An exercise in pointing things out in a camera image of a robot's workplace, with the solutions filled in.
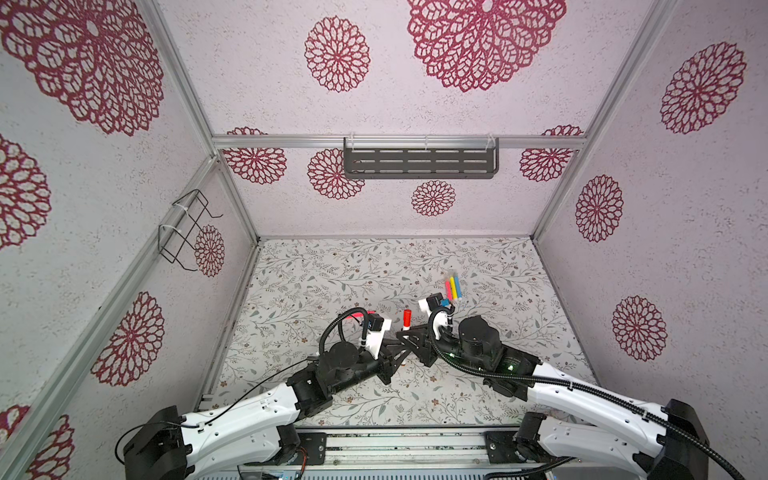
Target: ceiling panel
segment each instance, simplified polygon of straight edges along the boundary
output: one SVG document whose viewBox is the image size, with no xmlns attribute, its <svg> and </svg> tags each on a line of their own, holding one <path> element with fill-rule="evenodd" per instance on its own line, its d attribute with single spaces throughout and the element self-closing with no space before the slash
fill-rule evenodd
<svg viewBox="0 0 768 480">
<path fill-rule="evenodd" d="M 586 127 L 651 0 L 159 0 L 216 133 Z"/>
</svg>

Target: metal plate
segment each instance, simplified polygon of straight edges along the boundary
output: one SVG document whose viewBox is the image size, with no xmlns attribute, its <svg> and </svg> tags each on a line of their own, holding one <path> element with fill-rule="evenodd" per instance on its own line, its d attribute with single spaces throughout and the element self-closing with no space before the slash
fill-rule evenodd
<svg viewBox="0 0 768 480">
<path fill-rule="evenodd" d="M 307 465 L 322 465 L 325 463 L 327 439 L 328 434 L 325 432 L 299 434 L 301 446 L 306 450 Z M 299 453 L 288 465 L 301 465 L 303 461 L 304 455 Z"/>
<path fill-rule="evenodd" d="M 488 148 L 354 148 L 344 139 L 344 174 L 354 180 L 493 178 L 498 172 L 498 138 Z"/>
<path fill-rule="evenodd" d="M 486 432 L 485 450 L 488 453 L 490 463 L 522 463 L 524 460 L 517 455 L 515 447 L 515 434 L 517 430 L 505 432 Z"/>
</svg>

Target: red marker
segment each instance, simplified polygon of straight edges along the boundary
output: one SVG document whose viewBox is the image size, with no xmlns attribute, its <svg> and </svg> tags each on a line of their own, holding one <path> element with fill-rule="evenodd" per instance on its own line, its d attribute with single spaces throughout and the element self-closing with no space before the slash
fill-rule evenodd
<svg viewBox="0 0 768 480">
<path fill-rule="evenodd" d="M 411 329 L 411 310 L 406 310 L 402 313 L 402 329 Z"/>
</svg>

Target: red wire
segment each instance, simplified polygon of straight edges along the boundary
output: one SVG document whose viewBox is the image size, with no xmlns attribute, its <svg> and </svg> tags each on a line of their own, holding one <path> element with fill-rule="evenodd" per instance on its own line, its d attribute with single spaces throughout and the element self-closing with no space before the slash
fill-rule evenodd
<svg viewBox="0 0 768 480">
<path fill-rule="evenodd" d="M 299 473 L 299 478 L 296 480 L 301 480 L 301 478 L 304 476 L 304 470 L 306 470 L 306 450 L 304 447 L 299 447 L 299 450 L 304 454 L 304 461 L 301 464 L 301 473 Z"/>
</svg>

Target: yellow chalk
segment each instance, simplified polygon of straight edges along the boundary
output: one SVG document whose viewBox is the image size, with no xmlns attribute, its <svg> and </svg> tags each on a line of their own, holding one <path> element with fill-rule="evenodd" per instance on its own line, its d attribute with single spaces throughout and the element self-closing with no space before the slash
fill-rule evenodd
<svg viewBox="0 0 768 480">
<path fill-rule="evenodd" d="M 453 280 L 453 277 L 451 277 L 451 293 L 453 293 L 454 299 L 458 298 L 458 294 L 456 293 L 456 282 Z"/>
</svg>

